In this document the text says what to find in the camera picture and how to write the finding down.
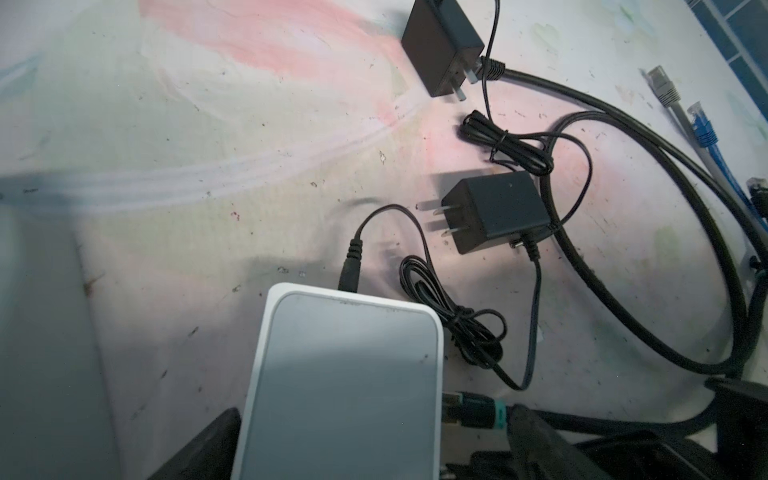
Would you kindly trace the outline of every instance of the power cord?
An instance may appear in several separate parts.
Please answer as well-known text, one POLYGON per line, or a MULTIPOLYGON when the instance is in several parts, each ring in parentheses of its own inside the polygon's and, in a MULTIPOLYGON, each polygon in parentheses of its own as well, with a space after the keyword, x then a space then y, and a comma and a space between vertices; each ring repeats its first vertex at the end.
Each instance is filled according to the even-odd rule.
MULTIPOLYGON (((553 135, 543 138, 542 141, 542 149, 546 153, 551 154, 554 150, 555 143, 559 138, 556 134, 561 134, 565 128, 573 123, 584 120, 600 121, 621 130, 635 140, 640 146, 648 151, 648 153, 667 172, 688 204, 694 210, 694 213, 697 215, 704 232, 713 246, 717 262, 723 272, 723 278, 730 298, 731 316, 733 321, 732 352, 729 358, 724 361, 716 364, 706 364, 693 361, 679 354, 642 326, 631 314, 629 314, 618 300, 611 295, 605 288, 605 285, 594 274, 592 269, 590 269, 584 262, 584 259, 581 258, 576 247, 568 238, 568 235, 563 228, 563 224, 565 220, 573 215, 575 209, 571 208, 571 211, 568 212, 566 217, 563 217, 563 220, 559 220, 552 196, 550 177, 548 175, 540 176, 539 187, 541 198, 545 202, 547 211, 552 219, 552 225, 548 229, 540 232, 539 235, 537 235, 536 238, 531 239, 531 241, 538 242, 553 235, 563 251, 564 257, 568 259, 590 290, 592 290, 603 304, 632 333, 665 359, 691 372, 705 375, 725 375, 728 378, 735 379, 740 378, 746 361, 750 358, 755 349, 762 328, 763 307, 766 302, 766 296, 768 296, 768 276, 763 274, 757 275, 755 289, 752 293, 749 307, 747 307, 741 290, 736 266, 731 258, 721 232, 718 230, 706 205, 696 192, 696 188, 691 184, 682 171, 680 171, 670 157, 684 165, 685 168, 693 173, 704 185, 709 187, 718 198, 720 198, 720 201, 723 202, 736 218, 747 238, 755 248, 761 262, 764 263, 763 259, 768 258, 768 247, 766 247, 761 240, 758 231, 750 222, 750 218, 741 208, 739 208, 733 198, 704 170, 702 170, 701 167, 692 162, 675 146, 625 112, 597 98, 565 87, 564 85, 556 84, 552 81, 519 71, 508 70, 504 64, 499 61, 483 58, 481 63, 483 65, 482 68, 488 69, 488 74, 483 74, 486 78, 503 79, 514 83, 526 84, 527 86, 538 90, 545 90, 552 94, 556 94, 557 96, 581 104, 586 104, 591 108, 597 109, 597 111, 583 111, 569 114, 556 122, 550 132, 553 135)), ((583 194, 586 193, 586 187, 588 187, 588 185, 584 186, 584 190, 582 191, 583 194)), ((710 404, 704 411, 702 411, 702 413, 691 419, 673 423, 622 422, 609 419, 593 419, 579 415, 568 415, 555 412, 538 411, 537 413, 556 429, 595 435, 613 435, 637 430, 652 430, 662 434, 685 436, 706 428, 715 419, 714 404, 710 404)))
POLYGON ((376 215, 387 210, 397 210, 405 214, 416 226, 424 247, 424 258, 416 255, 408 255, 402 259, 399 268, 400 286, 406 295, 417 303, 431 307, 440 318, 443 327, 452 335, 452 341, 462 354, 464 360, 470 365, 479 366, 482 369, 493 370, 496 375, 509 388, 522 391, 528 388, 533 379, 534 364, 536 361, 536 336, 538 333, 538 304, 541 295, 541 266, 539 265, 539 252, 535 242, 526 241, 525 249, 528 257, 536 268, 536 284, 534 286, 533 301, 531 303, 531 325, 528 333, 528 357, 525 360, 525 373, 523 380, 517 384, 507 375, 507 372, 498 364, 502 359, 502 340, 507 336, 507 320, 500 312, 494 309, 473 310, 456 304, 443 288, 440 279, 432 264, 429 255, 429 246, 419 221, 403 205, 390 204, 374 210, 355 232, 354 238, 349 242, 349 251, 344 260, 341 275, 339 276, 339 290, 357 292, 360 277, 360 261, 362 259, 362 229, 376 215), (480 316, 494 316, 502 325, 502 332, 494 335, 485 325, 478 321, 480 316))

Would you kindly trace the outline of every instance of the connector plug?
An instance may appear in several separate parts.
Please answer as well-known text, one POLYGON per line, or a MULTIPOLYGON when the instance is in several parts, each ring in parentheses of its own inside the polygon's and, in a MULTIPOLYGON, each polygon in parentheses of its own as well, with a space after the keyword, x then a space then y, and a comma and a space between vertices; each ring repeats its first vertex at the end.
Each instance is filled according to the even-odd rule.
POLYGON ((648 72, 648 83, 664 108, 669 108, 672 104, 680 101, 680 94, 677 93, 674 83, 661 66, 648 72))
POLYGON ((507 428, 507 406, 478 393, 442 393, 442 422, 470 429, 507 428))
POLYGON ((339 290, 343 292, 357 293, 360 282, 360 260, 362 259, 362 240, 351 239, 346 260, 339 275, 339 290))
POLYGON ((688 113, 694 118, 694 122, 691 125, 694 128, 696 134, 696 140, 702 148, 708 148, 717 143, 717 135, 715 135, 715 129, 712 127, 710 119, 707 118, 707 114, 704 113, 704 109, 701 107, 701 102, 696 102, 688 108, 688 113))

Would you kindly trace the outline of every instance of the black power adapter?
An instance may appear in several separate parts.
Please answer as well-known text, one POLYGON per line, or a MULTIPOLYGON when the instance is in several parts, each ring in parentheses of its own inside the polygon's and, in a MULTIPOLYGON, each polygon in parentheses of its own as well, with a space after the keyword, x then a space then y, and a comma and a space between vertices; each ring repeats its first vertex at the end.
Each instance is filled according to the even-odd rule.
POLYGON ((433 97, 456 91, 473 73, 483 45, 456 0, 415 0, 402 34, 402 48, 433 97))
POLYGON ((445 195, 440 209, 462 255, 502 243, 525 243, 550 224, 528 172, 464 178, 445 195))

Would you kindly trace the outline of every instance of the dirt speck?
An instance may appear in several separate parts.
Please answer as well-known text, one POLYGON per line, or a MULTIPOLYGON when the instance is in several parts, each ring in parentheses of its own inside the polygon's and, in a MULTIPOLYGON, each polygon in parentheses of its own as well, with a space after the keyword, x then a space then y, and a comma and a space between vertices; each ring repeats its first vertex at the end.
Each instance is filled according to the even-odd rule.
POLYGON ((83 283, 83 291, 85 292, 85 296, 87 298, 91 298, 91 296, 94 294, 94 283, 99 281, 100 278, 102 278, 106 273, 102 273, 99 276, 95 276, 91 278, 89 281, 83 283))
POLYGON ((146 403, 144 403, 144 404, 142 404, 142 405, 141 405, 141 406, 140 406, 138 409, 136 409, 136 411, 134 412, 134 414, 133 414, 133 415, 131 415, 131 421, 134 421, 134 420, 135 420, 135 419, 136 419, 136 418, 137 418, 139 415, 141 415, 141 413, 142 413, 142 412, 143 412, 143 411, 144 411, 146 408, 147 408, 147 404, 146 404, 146 403))

